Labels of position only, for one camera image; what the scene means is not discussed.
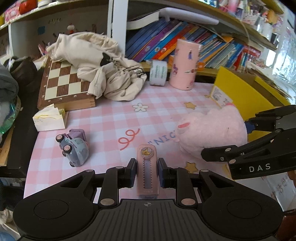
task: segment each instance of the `black tire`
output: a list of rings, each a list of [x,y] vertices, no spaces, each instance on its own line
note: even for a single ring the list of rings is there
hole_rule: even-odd
[[[64,138],[65,138],[64,135],[57,135],[57,136],[56,136],[56,141],[57,141],[58,143],[61,143],[62,140],[63,140]]]
[[[63,147],[63,151],[66,153],[66,154],[69,154],[71,151],[72,151],[72,146],[71,145],[65,145]]]

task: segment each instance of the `tablecloth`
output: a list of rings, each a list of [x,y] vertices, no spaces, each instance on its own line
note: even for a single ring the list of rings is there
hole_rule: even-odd
[[[94,108],[71,111],[66,130],[43,131],[38,134],[29,164],[24,197],[86,169],[103,173],[111,167],[126,166],[130,158],[136,158],[136,149],[143,143],[155,145],[157,157],[163,157],[169,167],[187,167],[196,173],[200,169],[209,169],[231,178],[226,163],[197,159],[181,152],[178,143],[174,142],[176,123],[182,115],[193,111],[206,113],[210,108],[219,108],[209,98],[212,86],[195,83],[192,90],[181,91],[168,83],[165,86],[151,86],[147,81],[132,101],[115,102],[100,98]],[[90,150],[90,157],[81,167],[70,166],[55,140],[58,134],[76,128],[85,130]],[[277,196],[277,192],[273,194],[270,183],[264,178],[239,182],[266,195],[273,195],[274,198]],[[136,188],[120,189],[119,197],[138,198]],[[159,198],[174,197],[174,189],[159,189]]]

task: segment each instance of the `pink pig plush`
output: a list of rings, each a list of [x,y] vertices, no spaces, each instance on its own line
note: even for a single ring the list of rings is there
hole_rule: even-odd
[[[237,108],[228,104],[207,114],[192,112],[178,123],[176,141],[183,152],[201,158],[204,148],[247,143],[247,130]]]

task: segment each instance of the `cream garment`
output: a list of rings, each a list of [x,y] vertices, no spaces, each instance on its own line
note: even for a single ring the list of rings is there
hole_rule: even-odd
[[[133,100],[142,89],[147,75],[142,66],[129,60],[113,39],[91,32],[60,34],[46,48],[54,62],[67,60],[78,68],[77,76],[90,83],[88,94],[99,98]]]

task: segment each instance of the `white barcode label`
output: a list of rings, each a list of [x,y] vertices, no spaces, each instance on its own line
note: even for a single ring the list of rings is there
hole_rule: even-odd
[[[214,86],[211,92],[211,97],[219,106],[224,106],[227,103],[232,103],[232,99],[226,95],[219,87]]]

